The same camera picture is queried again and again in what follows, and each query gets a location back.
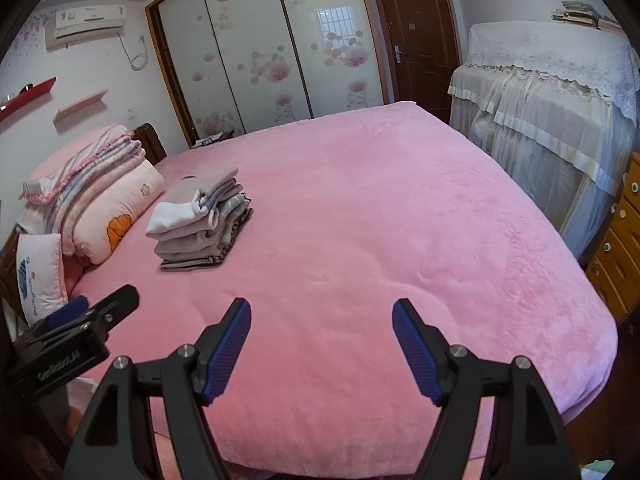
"sheer white fabric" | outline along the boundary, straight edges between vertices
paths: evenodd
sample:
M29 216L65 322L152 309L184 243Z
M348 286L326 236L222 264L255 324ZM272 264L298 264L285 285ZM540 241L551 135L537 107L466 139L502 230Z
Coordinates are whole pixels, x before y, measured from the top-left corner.
M478 23L467 64L517 66L599 90L637 123L640 74L628 40L589 27L553 22Z
M529 137L615 195L636 128L599 91L517 67L462 66L449 93Z
M535 140L495 123L472 101L452 98L450 125L500 164L545 214L574 256L582 254L606 218L613 196Z

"power cord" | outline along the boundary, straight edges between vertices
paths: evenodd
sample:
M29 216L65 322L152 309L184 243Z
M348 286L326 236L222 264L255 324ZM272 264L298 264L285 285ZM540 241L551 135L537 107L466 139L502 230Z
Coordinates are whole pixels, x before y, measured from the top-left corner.
M118 37L120 38L120 44L122 45L122 49L124 50L124 53L127 55L127 59L129 60L129 64L131 65L131 69L135 70L136 72L140 72L149 63L149 52L146 49L145 37L142 34L140 34L140 39L138 40L145 47L144 54L142 54L142 53L137 54L136 56L133 57L133 59L131 59L129 57L129 53L127 52L127 49L124 48L124 43L122 43L122 36L120 35L120 33L118 33ZM142 65L140 65L140 66L135 66L134 65L134 62L137 59L144 59L144 61L142 62Z

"wooden headboard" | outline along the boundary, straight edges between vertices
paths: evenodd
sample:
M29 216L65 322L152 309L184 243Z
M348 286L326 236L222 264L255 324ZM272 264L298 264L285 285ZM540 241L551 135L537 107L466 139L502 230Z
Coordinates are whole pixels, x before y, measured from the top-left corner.
M154 166L166 157L166 151L158 139L158 134L151 124L145 123L134 130L133 139L142 142L146 153L146 160ZM18 233L12 231L4 245L6 253L0 258L0 297L2 297L18 316L24 319L18 294L18 280L16 277L15 255L18 250Z

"white lace cover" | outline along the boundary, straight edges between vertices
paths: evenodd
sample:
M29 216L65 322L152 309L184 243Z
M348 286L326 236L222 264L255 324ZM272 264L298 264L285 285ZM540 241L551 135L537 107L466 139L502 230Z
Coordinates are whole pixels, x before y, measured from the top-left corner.
M640 74L630 43L617 34L553 22L478 23L469 32L467 64L537 70L611 98L638 120Z

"door handle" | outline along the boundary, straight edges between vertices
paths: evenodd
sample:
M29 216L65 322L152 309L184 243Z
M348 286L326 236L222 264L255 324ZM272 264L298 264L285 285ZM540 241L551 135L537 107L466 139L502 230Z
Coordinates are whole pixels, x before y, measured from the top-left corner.
M396 63L402 63L402 54L408 54L408 52L401 52L399 45L394 45L394 51L396 52Z

